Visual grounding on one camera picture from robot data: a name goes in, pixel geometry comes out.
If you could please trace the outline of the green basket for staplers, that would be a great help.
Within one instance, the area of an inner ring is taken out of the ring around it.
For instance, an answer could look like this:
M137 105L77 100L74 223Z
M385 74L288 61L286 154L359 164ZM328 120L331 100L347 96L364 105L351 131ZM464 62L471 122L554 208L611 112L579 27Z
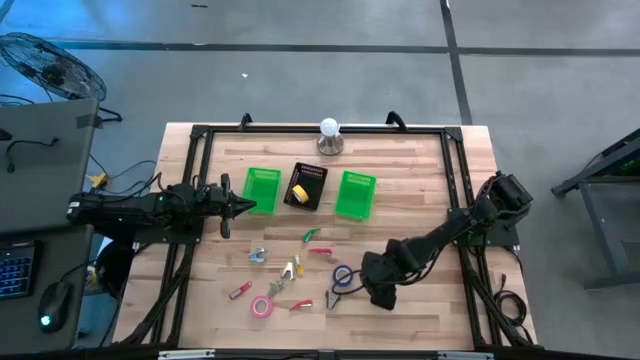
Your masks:
M367 220L370 217L377 178L344 171L335 204L335 213L342 217Z

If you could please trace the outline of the black aluminium table frame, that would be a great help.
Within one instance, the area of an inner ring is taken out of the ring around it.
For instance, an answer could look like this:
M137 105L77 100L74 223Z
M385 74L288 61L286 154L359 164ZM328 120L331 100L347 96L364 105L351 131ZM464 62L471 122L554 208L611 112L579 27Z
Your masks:
M214 349L217 358L248 350L289 349L305 355L409 350L530 349L529 333L515 328L495 303L499 285L523 294L516 260L492 245L500 222L489 232L468 234L436 253L412 282L396 288L396 304L386 310L370 302L360 280L367 251L382 254L390 239L422 236L472 205L482 185L497 172L489 132L483 126L403 125L390 117L383 125L346 125L344 148L334 156L317 148L320 129L311 124L240 125L171 123L166 127L157 169L164 185L201 180L230 187L242 196L250 167L281 171L275 212L249 211L229 221L204 221L193 245L156 243L131 265L115 326L121 344L148 342L184 349ZM309 211L283 203L297 162L328 170L319 207ZM339 216L335 204L344 171L374 176L376 188L367 220ZM304 234L319 231L307 243ZM264 263L248 258L266 250ZM310 254L331 248L332 256ZM281 269L298 254L302 277L285 280L271 298L266 318L251 314L256 296L282 279ZM332 280L334 269L354 271L349 287ZM252 287L235 300L229 293L247 281ZM341 296L326 309L325 292ZM312 299L312 307L289 309Z

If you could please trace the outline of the blue tape roll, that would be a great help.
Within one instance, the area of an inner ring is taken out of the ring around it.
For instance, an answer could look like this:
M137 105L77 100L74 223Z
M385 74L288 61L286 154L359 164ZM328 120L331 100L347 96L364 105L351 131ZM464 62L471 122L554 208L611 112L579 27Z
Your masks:
M337 266L332 274L332 280L338 287L349 287L353 282L354 271L348 265Z

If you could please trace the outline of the dark gray computer desk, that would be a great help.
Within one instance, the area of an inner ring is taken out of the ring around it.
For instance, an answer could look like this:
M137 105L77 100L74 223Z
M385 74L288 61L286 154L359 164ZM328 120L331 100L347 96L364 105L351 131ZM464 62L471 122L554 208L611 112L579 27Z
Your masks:
M0 300L0 354L38 353L73 346L93 236L92 226L65 226L0 234L0 242L37 241L35 275L28 297ZM58 281L73 286L64 326L43 333L37 311L44 290Z

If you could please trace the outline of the black round stool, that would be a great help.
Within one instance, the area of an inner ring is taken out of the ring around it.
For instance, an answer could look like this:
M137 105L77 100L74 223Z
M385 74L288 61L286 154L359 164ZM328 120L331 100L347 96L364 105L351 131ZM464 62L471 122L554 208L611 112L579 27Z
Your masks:
M111 297L119 299L128 279L135 250L131 242L113 241L95 261L100 287Z

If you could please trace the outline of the gray side table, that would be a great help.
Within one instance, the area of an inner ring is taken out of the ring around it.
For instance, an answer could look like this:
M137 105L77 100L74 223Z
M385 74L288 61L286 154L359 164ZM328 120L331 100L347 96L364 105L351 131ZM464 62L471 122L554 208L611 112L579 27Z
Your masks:
M0 108L0 232L67 223L69 198L79 193L96 128L76 118L98 112L94 99Z

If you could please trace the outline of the black computer mouse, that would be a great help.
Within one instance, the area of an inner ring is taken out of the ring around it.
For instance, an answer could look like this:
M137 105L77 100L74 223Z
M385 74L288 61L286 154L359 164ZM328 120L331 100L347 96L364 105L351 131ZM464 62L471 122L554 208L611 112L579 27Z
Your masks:
M73 286L66 281L49 285L43 292L38 305L37 318L43 333L60 330L67 319Z

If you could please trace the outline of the black plastic basket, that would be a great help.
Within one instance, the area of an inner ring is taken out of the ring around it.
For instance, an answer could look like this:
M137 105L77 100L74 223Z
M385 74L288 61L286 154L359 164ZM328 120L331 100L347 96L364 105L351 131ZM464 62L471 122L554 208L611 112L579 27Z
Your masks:
M317 210L327 175L328 170L326 168L297 162L286 188L283 203L309 211ZM300 204L294 197L292 188L295 185L301 185L306 190L309 201L305 204Z

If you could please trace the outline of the white bulb brass lamp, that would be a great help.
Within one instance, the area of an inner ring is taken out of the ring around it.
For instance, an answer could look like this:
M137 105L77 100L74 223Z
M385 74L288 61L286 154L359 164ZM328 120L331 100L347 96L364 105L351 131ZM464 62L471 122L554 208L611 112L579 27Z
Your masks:
M317 140L320 153L328 156L338 155L344 148L340 133L340 124L334 118L325 118L320 122L320 136Z

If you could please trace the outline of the backlit black keyboard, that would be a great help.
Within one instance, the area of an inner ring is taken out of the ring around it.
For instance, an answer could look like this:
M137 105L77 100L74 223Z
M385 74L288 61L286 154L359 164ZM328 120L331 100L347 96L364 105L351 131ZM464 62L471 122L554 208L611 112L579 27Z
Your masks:
M0 300L31 295L37 248L37 241L0 242Z

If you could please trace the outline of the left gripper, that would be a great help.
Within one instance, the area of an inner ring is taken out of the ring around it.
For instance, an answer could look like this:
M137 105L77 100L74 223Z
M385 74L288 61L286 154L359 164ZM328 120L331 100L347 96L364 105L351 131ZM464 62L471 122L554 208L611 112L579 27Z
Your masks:
M220 234L223 238L230 237L229 210L230 200L236 204L231 205L231 216L236 217L256 206L254 200L246 199L230 192L230 178L223 173L219 184L212 184L208 192L208 212L210 216L220 218Z

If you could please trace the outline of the black floor fan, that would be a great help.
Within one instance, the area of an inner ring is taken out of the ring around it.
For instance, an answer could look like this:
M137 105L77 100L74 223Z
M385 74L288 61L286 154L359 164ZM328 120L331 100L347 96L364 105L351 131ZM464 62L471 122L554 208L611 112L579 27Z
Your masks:
M0 35L0 56L18 73L62 98L104 101L107 87L84 62L39 37L11 32Z

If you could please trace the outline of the pink tape roll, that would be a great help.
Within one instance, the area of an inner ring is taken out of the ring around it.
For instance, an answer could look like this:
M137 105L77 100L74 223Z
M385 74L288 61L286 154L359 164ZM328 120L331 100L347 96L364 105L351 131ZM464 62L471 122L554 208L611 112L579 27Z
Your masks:
M266 295L256 296L252 299L250 305L251 314L256 318L266 318L273 311L273 303L270 297Z

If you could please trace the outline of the silver metal bracket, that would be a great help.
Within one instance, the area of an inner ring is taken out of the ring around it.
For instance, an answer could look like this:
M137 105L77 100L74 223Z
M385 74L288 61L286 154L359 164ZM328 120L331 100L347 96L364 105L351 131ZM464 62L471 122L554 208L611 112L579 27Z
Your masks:
M157 360L207 360L214 359L214 349L182 349L160 351Z
M441 351L437 360L495 360L494 355L484 352Z

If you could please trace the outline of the dark metal cart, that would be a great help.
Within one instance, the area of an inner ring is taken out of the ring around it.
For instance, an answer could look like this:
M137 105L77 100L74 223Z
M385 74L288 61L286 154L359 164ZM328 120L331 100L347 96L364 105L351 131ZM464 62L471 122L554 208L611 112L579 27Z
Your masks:
M587 291L640 285L626 246L640 246L640 128L596 155L577 174L551 188L561 198L577 190L609 274L589 280Z

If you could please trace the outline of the green basket for staple removers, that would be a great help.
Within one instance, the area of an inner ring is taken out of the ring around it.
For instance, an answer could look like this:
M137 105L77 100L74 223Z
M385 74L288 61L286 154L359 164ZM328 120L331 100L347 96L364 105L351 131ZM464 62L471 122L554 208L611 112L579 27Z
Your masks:
M242 196L256 205L249 210L256 214L273 214L280 188L281 171L272 168L250 167Z

